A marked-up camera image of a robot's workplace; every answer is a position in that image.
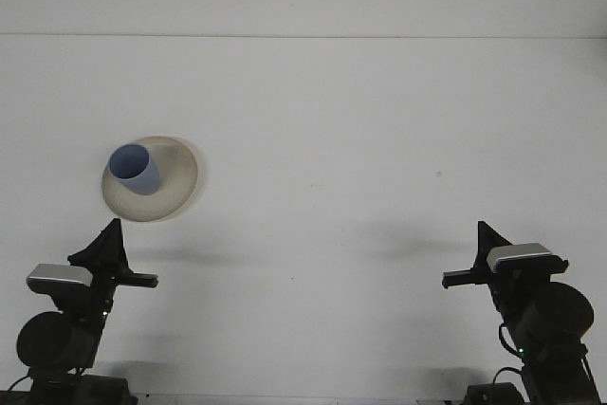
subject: beige plate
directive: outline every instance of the beige plate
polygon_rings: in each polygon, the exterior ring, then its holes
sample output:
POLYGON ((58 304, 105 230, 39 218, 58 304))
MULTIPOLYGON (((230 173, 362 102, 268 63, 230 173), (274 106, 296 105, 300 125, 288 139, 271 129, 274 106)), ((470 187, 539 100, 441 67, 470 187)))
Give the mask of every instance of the beige plate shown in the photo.
POLYGON ((107 167, 101 180, 103 199, 118 216, 135 222, 164 218, 185 204, 198 180, 196 159, 184 143, 167 137, 147 137, 134 143, 145 146, 160 174, 160 188, 148 195, 137 194, 120 184, 107 167))

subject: cable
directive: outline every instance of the cable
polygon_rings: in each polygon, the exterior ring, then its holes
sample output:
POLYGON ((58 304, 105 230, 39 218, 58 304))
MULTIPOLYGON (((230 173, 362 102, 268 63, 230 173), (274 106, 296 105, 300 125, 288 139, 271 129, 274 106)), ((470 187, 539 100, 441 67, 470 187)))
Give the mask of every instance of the cable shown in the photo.
POLYGON ((588 378, 590 379, 590 383, 592 387, 595 389, 595 395, 598 398, 598 389, 597 384, 595 383, 595 377, 592 375, 592 371, 590 370, 590 364, 588 363, 588 359, 584 356, 581 361, 584 364, 584 369, 586 369, 586 373, 588 374, 588 378))
POLYGON ((491 390, 489 393, 489 404, 488 405, 492 405, 493 403, 493 394, 495 392, 495 381, 497 381, 497 377, 502 374, 503 372, 512 372, 514 374, 517 374, 519 376, 523 376, 523 372, 521 372, 519 369, 515 369, 514 367, 502 367, 500 370, 498 370, 495 373, 495 376, 493 377, 493 380, 491 381, 491 390))
POLYGON ((14 389, 14 387, 19 384, 21 381, 23 381, 24 379, 29 378, 29 375, 25 375, 24 377, 19 378, 18 380, 16 380, 14 383, 12 383, 9 388, 4 392, 4 395, 2 397, 2 401, 0 402, 2 405, 5 405, 8 402, 11 402, 13 400, 16 400, 16 398, 11 398, 9 399, 10 396, 10 392, 14 389))
POLYGON ((503 322, 502 324, 500 324, 500 327, 498 327, 497 329, 497 335, 500 338, 500 343, 502 344, 502 346, 505 348, 505 350, 510 353, 511 355, 516 356, 517 358, 521 358, 521 354, 516 351, 514 348, 512 348, 508 342, 506 341, 506 338, 504 337, 504 331, 503 329, 506 327, 506 323, 503 322))

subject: black wire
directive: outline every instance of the black wire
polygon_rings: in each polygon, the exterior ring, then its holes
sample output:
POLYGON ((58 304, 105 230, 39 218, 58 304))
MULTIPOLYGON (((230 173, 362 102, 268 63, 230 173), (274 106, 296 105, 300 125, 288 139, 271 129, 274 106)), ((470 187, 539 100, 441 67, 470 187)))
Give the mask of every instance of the black wire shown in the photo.
POLYGON ((29 378, 29 375, 25 375, 24 377, 19 378, 18 380, 16 380, 14 383, 12 383, 9 388, 4 392, 4 395, 2 397, 2 405, 5 405, 8 402, 12 402, 13 400, 16 400, 17 398, 22 398, 24 396, 18 396, 18 397, 12 397, 11 399, 9 399, 10 396, 10 392, 14 389, 15 386, 17 386, 17 384, 19 384, 21 381, 23 381, 24 379, 29 378))
POLYGON ((517 358, 521 358, 521 354, 516 351, 514 348, 512 348, 508 342, 506 341, 506 339, 504 338, 504 332, 503 329, 506 327, 506 323, 503 322, 502 324, 500 324, 500 327, 498 327, 497 329, 497 335, 500 338, 500 343, 502 344, 502 346, 505 348, 505 350, 510 353, 511 355, 516 356, 517 358))
POLYGON ((489 404, 488 405, 492 405, 493 403, 493 395, 495 393, 495 381, 497 381, 497 377, 502 374, 503 372, 512 372, 514 374, 517 374, 519 376, 523 375, 523 372, 521 372, 519 369, 515 369, 514 367, 502 367, 500 370, 498 370, 495 373, 495 376, 493 377, 493 380, 491 381, 491 390, 489 393, 489 404))
POLYGON ((598 398, 598 389, 597 389, 597 384, 595 383, 595 377, 592 375, 592 371, 590 370, 590 364, 588 363, 588 359, 584 356, 581 361, 584 364, 584 368, 586 369, 586 373, 588 374, 588 378, 590 378, 590 383, 592 384, 592 387, 595 389, 595 395, 597 395, 598 398))

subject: plastic cup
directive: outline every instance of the plastic cup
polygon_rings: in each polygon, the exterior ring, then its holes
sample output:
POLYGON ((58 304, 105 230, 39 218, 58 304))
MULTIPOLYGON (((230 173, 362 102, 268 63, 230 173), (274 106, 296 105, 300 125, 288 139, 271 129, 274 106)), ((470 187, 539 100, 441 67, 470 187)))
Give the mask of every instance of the plastic cup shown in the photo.
POLYGON ((160 174, 148 150, 140 144, 120 146, 108 162, 110 173, 124 187, 138 194, 152 194, 160 188, 160 174))

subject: blue cup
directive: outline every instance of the blue cup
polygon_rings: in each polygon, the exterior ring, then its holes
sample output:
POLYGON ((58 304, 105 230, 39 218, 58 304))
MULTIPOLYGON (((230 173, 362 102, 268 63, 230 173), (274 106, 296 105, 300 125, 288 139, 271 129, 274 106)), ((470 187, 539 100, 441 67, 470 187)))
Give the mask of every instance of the blue cup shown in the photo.
POLYGON ((140 144, 120 146, 110 157, 110 173, 131 192, 152 194, 160 188, 160 174, 148 150, 140 144))

